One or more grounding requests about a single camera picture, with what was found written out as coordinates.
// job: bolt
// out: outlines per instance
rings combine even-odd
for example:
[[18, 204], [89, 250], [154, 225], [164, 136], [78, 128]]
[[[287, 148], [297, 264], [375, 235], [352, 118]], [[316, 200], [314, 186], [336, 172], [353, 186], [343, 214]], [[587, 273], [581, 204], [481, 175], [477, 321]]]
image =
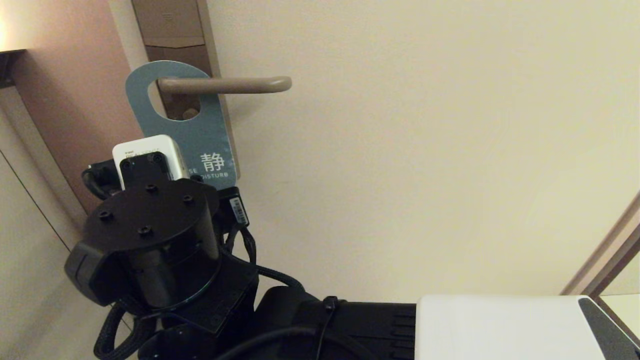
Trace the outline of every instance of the bolt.
[[147, 226], [143, 226], [141, 228], [138, 229], [138, 234], [144, 236], [144, 235], [148, 235], [152, 232], [151, 226], [147, 225]]
[[106, 221], [106, 220], [109, 220], [110, 218], [113, 218], [113, 214], [110, 211], [104, 210], [98, 214], [98, 217], [100, 218], [100, 220]]

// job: wooden door frame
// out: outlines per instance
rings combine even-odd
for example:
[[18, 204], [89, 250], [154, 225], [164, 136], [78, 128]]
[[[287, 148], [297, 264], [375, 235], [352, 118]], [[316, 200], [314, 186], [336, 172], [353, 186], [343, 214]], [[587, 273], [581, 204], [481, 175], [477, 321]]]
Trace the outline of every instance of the wooden door frame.
[[596, 248], [573, 279], [564, 287], [561, 295], [587, 295], [591, 297], [636, 344], [634, 334], [618, 315], [602, 300], [600, 295], [613, 279], [633, 260], [640, 250], [640, 192], [602, 243]]

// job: black cable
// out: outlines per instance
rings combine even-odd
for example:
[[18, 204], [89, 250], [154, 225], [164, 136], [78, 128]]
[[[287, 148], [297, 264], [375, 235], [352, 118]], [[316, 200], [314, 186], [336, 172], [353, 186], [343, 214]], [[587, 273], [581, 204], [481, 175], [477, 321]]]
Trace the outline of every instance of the black cable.
[[236, 243], [236, 235], [238, 231], [240, 231], [240, 224], [234, 223], [231, 226], [231, 230], [229, 230], [229, 235], [227, 235], [227, 240], [225, 241], [225, 246], [230, 253], [234, 251], [234, 244]]
[[240, 228], [240, 233], [242, 234], [242, 238], [244, 241], [244, 248], [246, 249], [246, 253], [249, 255], [249, 262], [251, 264], [256, 264], [256, 248], [255, 248], [255, 239], [253, 235], [249, 232], [249, 229], [245, 226]]
[[[236, 257], [235, 255], [231, 254], [225, 247], [221, 247], [220, 251], [222, 251], [223, 253], [225, 253], [226, 255], [228, 255], [231, 260], [233, 261], [237, 261], [239, 263], [243, 263], [243, 264], [250, 264], [249, 262], [242, 260], [241, 258]], [[270, 277], [274, 280], [280, 281], [281, 283], [291, 287], [291, 288], [296, 288], [298, 290], [301, 291], [305, 291], [305, 287], [302, 286], [302, 283], [300, 283], [298, 280], [294, 279], [293, 277], [284, 274], [282, 272], [279, 272], [277, 270], [273, 270], [270, 268], [266, 268], [264, 266], [260, 266], [260, 265], [254, 265], [251, 264], [253, 266], [255, 266], [258, 269], [258, 274], [262, 275], [262, 276], [266, 276], [266, 277]]]
[[93, 354], [100, 360], [124, 360], [133, 355], [156, 331], [156, 319], [135, 318], [133, 330], [129, 336], [115, 347], [118, 325], [125, 314], [123, 305], [113, 305], [102, 325], [98, 339], [93, 347]]
[[[312, 327], [299, 327], [299, 326], [286, 327], [284, 329], [265, 332], [264, 334], [260, 334], [232, 348], [231, 350], [217, 357], [216, 360], [235, 359], [237, 356], [240, 356], [245, 352], [255, 350], [256, 348], [259, 348], [263, 345], [266, 345], [268, 343], [271, 343], [283, 338], [290, 338], [293, 336], [316, 336], [316, 335], [317, 335], [316, 329]], [[325, 334], [325, 338], [330, 343], [339, 345], [345, 350], [351, 352], [360, 360], [378, 360], [378, 358], [373, 353], [371, 353], [371, 351], [368, 348], [364, 347], [361, 343], [355, 341], [353, 338], [350, 338], [349, 336], [327, 332]]]
[[150, 313], [150, 311], [147, 310], [144, 305], [140, 304], [140, 301], [138, 301], [138, 299], [136, 299], [131, 294], [127, 294], [119, 298], [118, 304], [122, 306], [129, 314], [135, 316], [145, 316], [149, 315]]
[[91, 172], [90, 169], [85, 170], [82, 173], [82, 182], [84, 183], [84, 186], [87, 189], [89, 189], [89, 191], [92, 194], [94, 194], [98, 199], [105, 200], [110, 196], [108, 192], [105, 192], [98, 185], [98, 182], [96, 182], [95, 180], [95, 175], [93, 174], [93, 172]]
[[214, 221], [213, 219], [211, 222], [213, 223], [213, 233], [214, 233], [214, 236], [216, 237], [216, 242], [220, 247], [224, 247], [225, 237], [224, 237], [224, 232], [222, 231], [222, 226], [220, 225], [219, 222]]
[[277, 270], [266, 268], [264, 266], [260, 266], [260, 265], [256, 265], [256, 266], [258, 267], [258, 274], [280, 281], [281, 283], [287, 285], [290, 288], [296, 288], [298, 290], [305, 291], [305, 287], [302, 286], [302, 283], [300, 283], [298, 280], [294, 279], [293, 277], [287, 274], [284, 274], [282, 272], [279, 272]]
[[324, 335], [326, 334], [327, 328], [331, 324], [331, 320], [333, 320], [333, 316], [335, 312], [338, 310], [338, 307], [340, 306], [340, 300], [338, 300], [338, 298], [335, 296], [327, 296], [323, 300], [323, 306], [325, 310], [329, 311], [329, 317], [324, 322], [324, 325], [322, 326], [322, 331], [320, 332], [320, 336], [318, 337], [315, 344], [316, 360], [320, 360], [320, 355], [322, 354], [322, 343], [324, 340]]

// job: barcode label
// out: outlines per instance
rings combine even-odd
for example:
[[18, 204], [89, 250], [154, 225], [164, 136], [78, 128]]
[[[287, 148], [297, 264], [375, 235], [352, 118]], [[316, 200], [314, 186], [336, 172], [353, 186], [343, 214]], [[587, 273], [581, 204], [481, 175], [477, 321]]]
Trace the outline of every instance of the barcode label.
[[234, 210], [234, 215], [236, 216], [236, 221], [238, 224], [247, 225], [249, 221], [246, 219], [246, 213], [244, 212], [244, 206], [242, 205], [242, 200], [239, 197], [234, 197], [229, 200], [231, 203], [231, 208]]

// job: chinese character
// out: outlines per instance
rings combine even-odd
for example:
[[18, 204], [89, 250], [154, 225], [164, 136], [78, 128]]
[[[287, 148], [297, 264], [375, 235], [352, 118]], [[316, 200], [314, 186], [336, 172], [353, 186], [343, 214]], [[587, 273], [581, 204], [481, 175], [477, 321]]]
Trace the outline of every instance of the chinese character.
[[212, 154], [202, 154], [200, 155], [200, 159], [202, 159], [204, 170], [207, 172], [218, 171], [220, 168], [225, 166], [225, 160], [217, 152]]

